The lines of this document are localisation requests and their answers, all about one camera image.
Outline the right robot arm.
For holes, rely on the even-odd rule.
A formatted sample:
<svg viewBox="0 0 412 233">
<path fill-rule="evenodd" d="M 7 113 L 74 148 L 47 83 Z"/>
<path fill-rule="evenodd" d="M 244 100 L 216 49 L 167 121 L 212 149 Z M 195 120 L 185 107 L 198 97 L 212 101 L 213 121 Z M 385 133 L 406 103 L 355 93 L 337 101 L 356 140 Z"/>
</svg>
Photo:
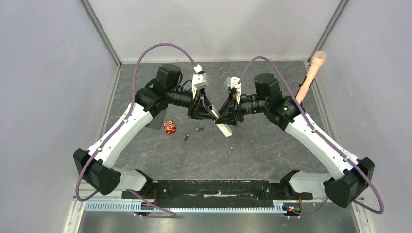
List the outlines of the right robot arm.
<svg viewBox="0 0 412 233">
<path fill-rule="evenodd" d="M 311 193 L 326 196 L 345 208 L 369 186 L 361 174 L 371 179 L 374 162 L 368 157 L 360 159 L 337 144 L 308 113 L 299 110 L 291 96 L 282 96 L 279 81 L 273 74 L 257 75 L 256 93 L 251 95 L 243 94 L 238 82 L 237 77 L 226 79 L 228 98 L 219 110 L 217 124 L 236 126 L 244 121 L 245 115 L 264 113 L 272 124 L 302 143 L 328 170 L 326 174 L 299 170 L 288 173 L 280 186 L 283 196 L 293 198 L 298 193 Z"/>
</svg>

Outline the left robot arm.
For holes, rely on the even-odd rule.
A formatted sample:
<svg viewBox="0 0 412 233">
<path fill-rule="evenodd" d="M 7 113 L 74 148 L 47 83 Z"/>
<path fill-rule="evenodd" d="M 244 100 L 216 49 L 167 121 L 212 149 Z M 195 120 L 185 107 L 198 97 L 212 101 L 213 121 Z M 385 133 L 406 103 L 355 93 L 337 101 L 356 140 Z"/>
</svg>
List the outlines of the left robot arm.
<svg viewBox="0 0 412 233">
<path fill-rule="evenodd" d="M 79 179 L 76 184 L 76 198 L 80 196 L 81 181 L 86 181 L 95 191 L 92 195 L 108 195 L 116 189 L 133 190 L 140 198 L 152 194 L 153 186 L 143 172 L 115 168 L 118 157 L 131 140 L 168 105 L 175 104 L 190 108 L 201 91 L 208 85 L 207 74 L 200 64 L 195 64 L 192 89 L 180 90 L 183 78 L 181 68 L 163 64 L 154 79 L 143 88 L 133 90 L 131 102 L 116 123 L 93 145 L 73 154 Z"/>
</svg>

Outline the white remote control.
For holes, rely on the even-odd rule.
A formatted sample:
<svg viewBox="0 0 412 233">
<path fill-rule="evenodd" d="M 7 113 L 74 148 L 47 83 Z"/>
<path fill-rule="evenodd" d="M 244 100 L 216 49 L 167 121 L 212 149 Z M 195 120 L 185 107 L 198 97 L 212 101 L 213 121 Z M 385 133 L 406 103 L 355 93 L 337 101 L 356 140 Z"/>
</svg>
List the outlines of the white remote control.
<svg viewBox="0 0 412 233">
<path fill-rule="evenodd" d="M 211 110 L 212 114 L 218 118 L 220 116 L 218 110 L 214 107 L 214 105 L 210 105 L 209 109 Z M 221 124 L 221 123 L 215 123 L 216 126 L 219 128 L 219 130 L 224 134 L 225 137 L 230 137 L 232 136 L 232 130 L 230 127 L 226 124 Z"/>
</svg>

